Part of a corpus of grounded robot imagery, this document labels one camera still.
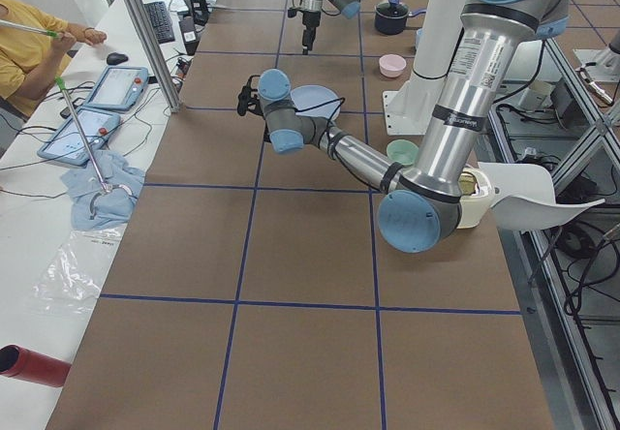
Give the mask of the cream toaster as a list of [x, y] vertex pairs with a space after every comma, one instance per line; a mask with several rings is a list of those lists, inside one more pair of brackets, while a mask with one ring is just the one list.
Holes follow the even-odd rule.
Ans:
[[465, 168], [458, 179], [461, 217], [457, 228], [476, 227], [495, 201], [495, 188], [480, 169]]

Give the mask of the dark blue pot with lid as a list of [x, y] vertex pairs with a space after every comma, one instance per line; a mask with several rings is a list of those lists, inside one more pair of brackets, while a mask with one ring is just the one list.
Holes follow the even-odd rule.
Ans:
[[388, 36], [402, 33], [409, 18], [426, 13], [426, 8], [411, 10], [402, 0], [383, 0], [375, 6], [374, 27]]

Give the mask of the black keyboard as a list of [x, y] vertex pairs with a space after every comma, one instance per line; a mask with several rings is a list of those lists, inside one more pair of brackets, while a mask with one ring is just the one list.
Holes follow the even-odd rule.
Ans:
[[164, 1], [144, 3], [144, 10], [159, 44], [175, 41], [171, 15]]

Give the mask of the person in yellow shirt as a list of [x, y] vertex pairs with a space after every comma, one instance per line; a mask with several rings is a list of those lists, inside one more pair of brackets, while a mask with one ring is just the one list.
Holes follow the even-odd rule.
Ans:
[[77, 43], [94, 46], [108, 35], [93, 27], [48, 14], [18, 0], [1, 0], [1, 18], [29, 27], [50, 30], [55, 38], [13, 28], [1, 29], [1, 100], [9, 110], [29, 118], [55, 79], [71, 62]]

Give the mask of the upper teach pendant tablet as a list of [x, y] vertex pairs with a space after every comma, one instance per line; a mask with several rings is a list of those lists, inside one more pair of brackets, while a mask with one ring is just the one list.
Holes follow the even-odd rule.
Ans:
[[129, 111], [139, 100], [149, 78], [145, 67], [107, 66], [86, 96], [85, 107]]

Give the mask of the red cylinder tube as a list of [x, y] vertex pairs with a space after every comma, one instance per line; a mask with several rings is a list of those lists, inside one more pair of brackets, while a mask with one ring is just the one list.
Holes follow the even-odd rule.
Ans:
[[34, 384], [61, 387], [71, 364], [17, 345], [1, 349], [1, 375]]

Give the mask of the green bowl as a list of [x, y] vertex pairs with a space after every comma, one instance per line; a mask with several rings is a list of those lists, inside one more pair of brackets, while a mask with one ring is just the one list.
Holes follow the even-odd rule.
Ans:
[[404, 167], [411, 166], [418, 155], [419, 147], [407, 139], [395, 139], [391, 141], [386, 148], [387, 157]]

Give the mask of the aluminium frame post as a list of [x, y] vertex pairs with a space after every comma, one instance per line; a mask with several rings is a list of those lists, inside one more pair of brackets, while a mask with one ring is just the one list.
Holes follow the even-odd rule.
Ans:
[[181, 106], [180, 99], [143, 2], [142, 0], [124, 0], [124, 2], [170, 112], [177, 113]]

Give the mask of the white plastic chair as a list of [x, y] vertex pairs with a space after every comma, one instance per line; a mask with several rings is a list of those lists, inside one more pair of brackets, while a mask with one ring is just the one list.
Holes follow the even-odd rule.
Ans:
[[497, 227], [503, 230], [547, 230], [560, 227], [605, 199], [563, 204], [555, 198], [547, 169], [534, 164], [479, 162], [495, 195], [491, 204]]

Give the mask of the blue plate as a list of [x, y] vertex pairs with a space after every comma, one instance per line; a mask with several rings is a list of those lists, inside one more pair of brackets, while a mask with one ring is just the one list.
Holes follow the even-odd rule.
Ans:
[[302, 115], [335, 120], [340, 113], [340, 98], [325, 86], [298, 86], [290, 95], [296, 110]]

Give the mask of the teach pendant tablet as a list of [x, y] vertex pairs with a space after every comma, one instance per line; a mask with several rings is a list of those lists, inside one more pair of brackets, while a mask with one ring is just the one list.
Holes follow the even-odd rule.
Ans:
[[149, 78], [145, 67], [107, 66], [86, 96], [85, 107], [129, 111], [139, 100]]
[[[100, 149], [109, 140], [121, 121], [118, 113], [93, 107], [79, 107], [77, 115], [93, 151]], [[39, 148], [37, 155], [42, 159], [77, 167], [89, 161], [88, 152], [72, 117], [68, 117], [51, 139]]]

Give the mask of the clear plastic bag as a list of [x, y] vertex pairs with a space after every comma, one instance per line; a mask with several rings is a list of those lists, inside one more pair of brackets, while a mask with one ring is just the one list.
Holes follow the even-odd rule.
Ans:
[[56, 316], [91, 314], [124, 230], [73, 230], [35, 283], [33, 308]]

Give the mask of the lower teach pendant tablet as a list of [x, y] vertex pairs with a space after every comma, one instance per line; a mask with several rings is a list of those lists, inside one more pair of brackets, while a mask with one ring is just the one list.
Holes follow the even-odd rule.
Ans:
[[[93, 151], [100, 149], [109, 140], [121, 121], [118, 113], [93, 107], [79, 107], [77, 115]], [[51, 139], [39, 148], [37, 155], [42, 159], [77, 167], [89, 161], [88, 152], [72, 117], [68, 117]]]

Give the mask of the black computer mouse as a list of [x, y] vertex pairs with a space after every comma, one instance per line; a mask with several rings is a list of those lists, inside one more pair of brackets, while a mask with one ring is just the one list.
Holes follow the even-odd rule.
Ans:
[[129, 57], [126, 54], [119, 52], [111, 52], [107, 56], [107, 64], [111, 66], [116, 66], [122, 63], [125, 63], [129, 60]]

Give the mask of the pink bowl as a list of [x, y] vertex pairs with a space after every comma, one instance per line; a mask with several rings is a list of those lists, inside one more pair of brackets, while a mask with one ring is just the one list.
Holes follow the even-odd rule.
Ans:
[[385, 54], [379, 58], [379, 70], [384, 77], [400, 77], [406, 67], [406, 59], [398, 54]]

